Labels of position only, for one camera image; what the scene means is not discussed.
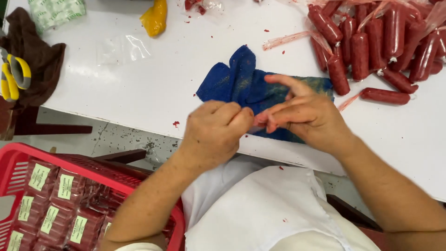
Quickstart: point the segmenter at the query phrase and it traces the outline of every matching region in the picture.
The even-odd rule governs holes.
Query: brown towel
[[[49,46],[37,35],[36,26],[28,13],[16,8],[8,17],[9,31],[0,38],[0,46],[10,54],[24,59],[31,69],[31,86],[20,90],[19,100],[9,109],[40,106],[56,89],[63,63],[66,44]]]

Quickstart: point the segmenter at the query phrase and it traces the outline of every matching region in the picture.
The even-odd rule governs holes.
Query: red plastic basket
[[[86,156],[76,154],[51,154],[23,143],[10,143],[0,149],[0,197],[14,195],[12,213],[0,221],[0,250],[6,250],[12,231],[14,213],[19,206],[25,186],[26,169],[30,156],[39,158],[68,171],[100,182],[115,191],[128,196],[141,183],[141,180],[112,170]],[[184,214],[181,200],[170,212],[175,222],[167,251],[183,249],[185,233]]]

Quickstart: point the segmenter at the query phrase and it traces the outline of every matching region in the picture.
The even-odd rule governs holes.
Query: concrete floor
[[[145,149],[146,158],[131,163],[133,166],[156,170],[177,149],[181,140],[141,130],[115,125],[109,122],[94,120],[86,117],[62,113],[51,109],[40,108],[37,118],[39,123],[91,125],[91,134],[64,134],[64,135],[31,135],[15,136],[14,142],[23,142],[33,147],[49,151],[51,147],[57,148],[57,153],[73,153],[87,156],[101,156],[110,153]],[[0,147],[9,142],[0,142]],[[326,193],[334,194],[372,218],[352,182],[346,177],[317,172],[321,178]],[[4,219],[9,210],[7,203],[0,203],[0,220]]]

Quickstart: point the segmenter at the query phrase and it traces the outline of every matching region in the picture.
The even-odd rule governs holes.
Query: scissors
[[[26,90],[31,84],[31,70],[27,62],[9,54],[0,47],[3,64],[1,66],[1,93],[8,102],[19,99],[19,89]]]

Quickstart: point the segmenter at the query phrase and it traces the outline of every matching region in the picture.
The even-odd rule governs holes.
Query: blue cloth
[[[217,63],[207,74],[196,94],[202,101],[235,101],[241,107],[250,107],[257,115],[267,108],[285,101],[289,88],[280,84],[269,84],[264,77],[274,74],[256,70],[256,56],[247,46],[241,46],[229,60],[229,67]],[[334,100],[332,84],[327,78],[294,77],[306,82],[318,93],[326,93]],[[271,134],[265,130],[254,135],[304,143],[299,137],[286,129],[279,128]]]

